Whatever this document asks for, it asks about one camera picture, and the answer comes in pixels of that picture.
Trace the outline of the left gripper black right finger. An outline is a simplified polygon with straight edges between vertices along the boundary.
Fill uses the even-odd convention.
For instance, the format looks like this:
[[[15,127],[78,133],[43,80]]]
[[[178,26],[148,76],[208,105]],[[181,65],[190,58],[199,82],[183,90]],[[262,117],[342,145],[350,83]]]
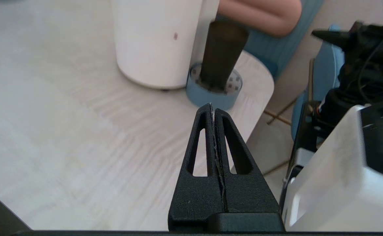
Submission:
[[[221,197],[230,213],[280,213],[279,205],[261,174],[231,116],[214,112]]]

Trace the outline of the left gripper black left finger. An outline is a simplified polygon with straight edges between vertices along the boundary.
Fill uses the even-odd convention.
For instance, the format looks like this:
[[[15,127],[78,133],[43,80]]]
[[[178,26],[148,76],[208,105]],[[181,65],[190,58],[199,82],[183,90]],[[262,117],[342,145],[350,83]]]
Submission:
[[[200,132],[205,131],[207,176],[193,175]],[[217,152],[213,107],[200,107],[168,212],[169,230],[208,230],[208,218],[224,211],[222,171]]]

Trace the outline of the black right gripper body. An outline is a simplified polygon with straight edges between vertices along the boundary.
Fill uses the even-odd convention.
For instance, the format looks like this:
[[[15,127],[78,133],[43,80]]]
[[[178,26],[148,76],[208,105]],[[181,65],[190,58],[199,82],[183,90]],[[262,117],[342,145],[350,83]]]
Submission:
[[[351,52],[352,66],[365,62],[370,55],[372,55],[370,62],[383,64],[383,55],[379,49],[373,53],[383,39],[383,25],[356,21],[351,27],[351,33],[354,34],[353,51]]]

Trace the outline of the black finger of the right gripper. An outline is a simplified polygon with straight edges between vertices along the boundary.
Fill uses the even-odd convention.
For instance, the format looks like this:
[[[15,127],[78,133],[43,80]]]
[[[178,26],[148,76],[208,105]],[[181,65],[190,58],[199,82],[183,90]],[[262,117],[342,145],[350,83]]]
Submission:
[[[335,45],[341,49],[349,49],[354,46],[353,34],[350,31],[313,30],[312,36]]]

